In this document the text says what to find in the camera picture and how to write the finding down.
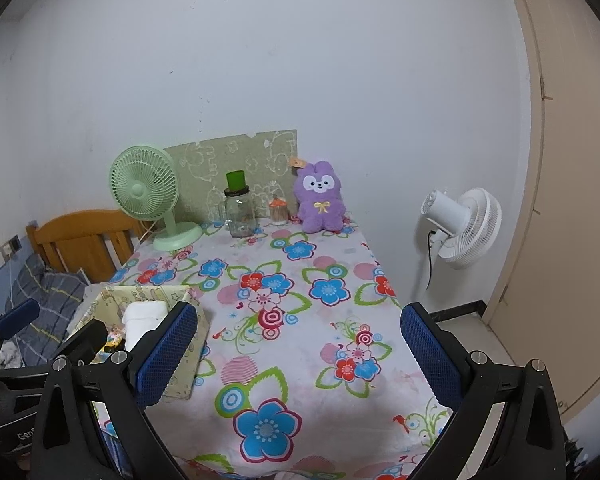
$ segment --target floral tablecloth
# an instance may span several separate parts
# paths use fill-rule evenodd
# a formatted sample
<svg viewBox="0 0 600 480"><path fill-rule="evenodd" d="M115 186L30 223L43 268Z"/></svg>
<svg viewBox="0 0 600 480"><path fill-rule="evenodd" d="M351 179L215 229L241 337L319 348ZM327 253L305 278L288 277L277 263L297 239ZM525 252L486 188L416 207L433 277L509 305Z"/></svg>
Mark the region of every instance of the floral tablecloth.
<svg viewBox="0 0 600 480"><path fill-rule="evenodd" d="M400 334L400 304L355 222L337 233L222 224L145 244L111 283L190 285L211 330L189 400L146 412L188 473L404 479L449 418Z"/></svg>

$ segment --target metal bolt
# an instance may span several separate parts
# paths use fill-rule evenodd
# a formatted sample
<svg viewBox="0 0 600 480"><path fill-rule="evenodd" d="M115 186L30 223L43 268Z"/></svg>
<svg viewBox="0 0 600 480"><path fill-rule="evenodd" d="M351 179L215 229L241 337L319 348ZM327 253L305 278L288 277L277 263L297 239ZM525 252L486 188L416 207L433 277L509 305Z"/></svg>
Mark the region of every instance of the metal bolt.
<svg viewBox="0 0 600 480"><path fill-rule="evenodd" d="M125 362L126 360L126 352L123 350L118 350L117 352L113 352L111 356L111 361L115 365L119 365L120 363Z"/></svg>
<svg viewBox="0 0 600 480"><path fill-rule="evenodd" d="M545 366L544 363L540 360L540 359L531 359L531 367L536 371L536 372L544 372L545 370Z"/></svg>
<svg viewBox="0 0 600 480"><path fill-rule="evenodd" d="M475 352L471 352L471 361L476 363L477 365L483 365L488 361L487 354L484 352L480 352L479 350Z"/></svg>
<svg viewBox="0 0 600 480"><path fill-rule="evenodd" d="M64 357L59 357L58 359L56 359L54 361L54 363L51 365L51 367L56 371L59 372L60 370L62 370L64 367L66 366L66 359Z"/></svg>

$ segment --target orange lid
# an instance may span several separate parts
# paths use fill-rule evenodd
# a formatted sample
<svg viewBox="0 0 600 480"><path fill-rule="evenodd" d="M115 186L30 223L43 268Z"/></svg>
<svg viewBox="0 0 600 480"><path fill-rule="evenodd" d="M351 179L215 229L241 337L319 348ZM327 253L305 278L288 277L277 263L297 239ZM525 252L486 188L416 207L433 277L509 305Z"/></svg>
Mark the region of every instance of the orange lid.
<svg viewBox="0 0 600 480"><path fill-rule="evenodd" d="M281 198L275 197L270 203L269 207L280 207L286 205L286 202Z"/></svg>

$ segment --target wooden headboard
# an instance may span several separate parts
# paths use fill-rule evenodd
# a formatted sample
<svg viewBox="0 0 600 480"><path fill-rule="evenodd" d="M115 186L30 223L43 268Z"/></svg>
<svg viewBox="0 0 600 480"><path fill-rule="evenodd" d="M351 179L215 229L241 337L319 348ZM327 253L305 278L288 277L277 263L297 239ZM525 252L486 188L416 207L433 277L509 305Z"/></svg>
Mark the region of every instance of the wooden headboard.
<svg viewBox="0 0 600 480"><path fill-rule="evenodd" d="M116 272L104 236L110 238L118 259L124 264L134 250L130 235L140 238L143 232L138 220L120 210L106 209L70 213L39 228L27 226L33 250L48 265L58 272L77 272L83 268L94 283L107 282Z"/></svg>

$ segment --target fabric storage basket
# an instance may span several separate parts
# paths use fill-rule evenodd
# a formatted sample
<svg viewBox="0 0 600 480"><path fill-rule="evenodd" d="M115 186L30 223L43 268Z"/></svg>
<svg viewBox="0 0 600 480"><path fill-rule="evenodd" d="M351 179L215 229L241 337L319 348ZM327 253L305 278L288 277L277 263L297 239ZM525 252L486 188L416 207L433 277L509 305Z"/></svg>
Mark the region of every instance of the fabric storage basket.
<svg viewBox="0 0 600 480"><path fill-rule="evenodd" d="M115 326L122 327L122 315L130 303L134 301L165 301L171 310L175 304L182 300L192 304L198 314L198 328L196 335L189 343L184 352L180 364L169 381L164 391L168 397L177 399L188 399L191 395L193 381L198 369L200 354L205 345L206 335L209 332L209 323L205 318L202 307L192 294L190 287L178 285L151 285L151 286L113 286L107 285L102 289L98 297L91 303L85 315L78 322L75 331L80 330L91 319L102 321L108 330ZM102 360L102 353L96 356Z"/></svg>

